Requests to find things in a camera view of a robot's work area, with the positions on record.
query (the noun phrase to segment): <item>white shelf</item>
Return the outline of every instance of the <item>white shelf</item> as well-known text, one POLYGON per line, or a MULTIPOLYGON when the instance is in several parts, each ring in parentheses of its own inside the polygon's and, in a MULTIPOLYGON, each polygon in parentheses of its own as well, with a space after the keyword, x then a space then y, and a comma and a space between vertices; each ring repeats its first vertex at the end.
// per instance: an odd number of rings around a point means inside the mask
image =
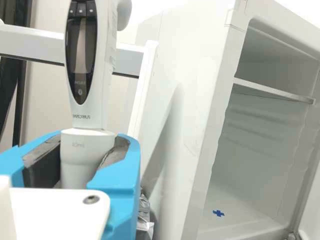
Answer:
POLYGON ((237 77, 234 78, 233 82, 233 92, 237 94, 251 95, 262 98, 283 99, 306 104, 314 104, 316 101, 312 97, 297 95, 237 77))
POLYGON ((211 182, 197 240, 245 240, 265 234, 269 236, 266 239, 275 240, 280 239, 284 229, 285 226, 211 182), (225 216, 218 217, 213 210, 221 210, 225 216))

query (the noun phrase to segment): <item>screw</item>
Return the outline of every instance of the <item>screw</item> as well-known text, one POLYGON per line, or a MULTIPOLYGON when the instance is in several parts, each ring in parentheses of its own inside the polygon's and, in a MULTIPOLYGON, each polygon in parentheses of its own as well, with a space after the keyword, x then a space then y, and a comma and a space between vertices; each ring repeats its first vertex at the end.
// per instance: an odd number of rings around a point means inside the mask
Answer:
POLYGON ((96 196, 96 195, 91 195, 91 196, 87 196, 84 200, 83 203, 87 204, 87 205, 91 205, 91 204, 95 204, 97 202, 99 202, 100 197, 96 196))

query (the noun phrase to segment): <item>blue cross mark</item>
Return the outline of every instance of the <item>blue cross mark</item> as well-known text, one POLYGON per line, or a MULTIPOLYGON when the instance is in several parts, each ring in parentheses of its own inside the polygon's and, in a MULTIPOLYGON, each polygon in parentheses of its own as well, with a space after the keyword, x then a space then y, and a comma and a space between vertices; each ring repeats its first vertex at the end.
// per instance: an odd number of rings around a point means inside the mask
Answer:
POLYGON ((217 211, 213 210, 212 213, 217 215, 219 218, 221 218, 222 216, 225 216, 225 214, 220 210, 217 210, 217 211))

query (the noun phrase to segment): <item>open refrigerator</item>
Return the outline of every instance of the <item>open refrigerator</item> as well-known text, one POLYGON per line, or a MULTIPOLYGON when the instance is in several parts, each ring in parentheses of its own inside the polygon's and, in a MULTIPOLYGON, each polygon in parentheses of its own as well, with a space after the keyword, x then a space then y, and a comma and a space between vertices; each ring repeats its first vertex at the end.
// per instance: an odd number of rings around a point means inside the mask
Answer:
POLYGON ((273 0, 189 0, 146 40, 133 109, 157 239, 320 239, 320 29, 273 0))

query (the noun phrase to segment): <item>sartorius logo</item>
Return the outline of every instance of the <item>sartorius logo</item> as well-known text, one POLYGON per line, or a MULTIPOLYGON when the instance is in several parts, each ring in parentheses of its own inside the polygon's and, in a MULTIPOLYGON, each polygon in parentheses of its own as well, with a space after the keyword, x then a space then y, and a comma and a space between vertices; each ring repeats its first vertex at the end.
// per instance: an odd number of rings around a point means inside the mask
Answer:
POLYGON ((80 115, 80 114, 73 114, 74 119, 90 119, 90 115, 80 115))

